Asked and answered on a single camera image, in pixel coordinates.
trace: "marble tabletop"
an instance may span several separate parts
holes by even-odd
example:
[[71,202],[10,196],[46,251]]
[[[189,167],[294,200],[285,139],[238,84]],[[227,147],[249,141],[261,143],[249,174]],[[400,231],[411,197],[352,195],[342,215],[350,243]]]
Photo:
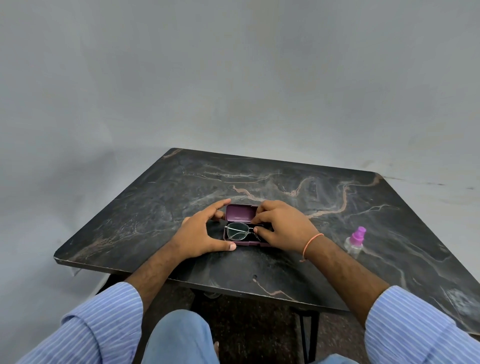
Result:
[[[60,247],[59,264],[130,273],[163,246],[182,220],[214,201],[283,200],[343,246],[367,234],[358,261],[480,333],[480,284],[374,172],[171,149]],[[222,223],[209,234],[221,238]],[[305,308],[347,310],[325,277],[296,253],[239,246],[183,262],[170,280],[192,288]]]

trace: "striped shirt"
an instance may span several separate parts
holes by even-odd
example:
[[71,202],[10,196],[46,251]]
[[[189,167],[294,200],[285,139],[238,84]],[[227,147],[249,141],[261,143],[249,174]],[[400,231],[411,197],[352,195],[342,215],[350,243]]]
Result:
[[[61,327],[19,362],[131,363],[142,315],[136,289],[117,283],[67,314]],[[371,308],[365,346],[372,364],[480,363],[479,342],[450,317],[397,286]]]

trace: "clear bottle body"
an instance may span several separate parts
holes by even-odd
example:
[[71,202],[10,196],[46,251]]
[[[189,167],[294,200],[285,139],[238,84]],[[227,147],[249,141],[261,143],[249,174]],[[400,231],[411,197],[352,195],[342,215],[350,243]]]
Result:
[[350,237],[345,239],[344,247],[348,255],[350,255],[354,259],[358,258],[361,250],[363,249],[363,245],[353,245],[352,243],[350,243]]

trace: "gray wall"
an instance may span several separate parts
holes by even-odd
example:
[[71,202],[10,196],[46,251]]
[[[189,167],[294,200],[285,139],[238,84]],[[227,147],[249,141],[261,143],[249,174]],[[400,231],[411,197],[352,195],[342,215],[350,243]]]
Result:
[[4,0],[2,357],[99,284],[54,250],[171,146],[391,177],[480,279],[479,39],[477,0]]

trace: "purple eyeglasses case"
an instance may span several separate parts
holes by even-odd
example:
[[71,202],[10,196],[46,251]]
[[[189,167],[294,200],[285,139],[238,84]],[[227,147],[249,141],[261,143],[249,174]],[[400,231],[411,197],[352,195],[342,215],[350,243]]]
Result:
[[[250,221],[255,217],[257,213],[257,207],[258,207],[257,205],[241,205],[241,204],[227,205],[227,209],[225,211],[225,220],[227,220],[227,223],[229,222],[250,223]],[[223,229],[223,240],[232,241],[227,236],[227,227]],[[235,244],[272,247],[269,243],[264,243],[264,242],[235,241]]]

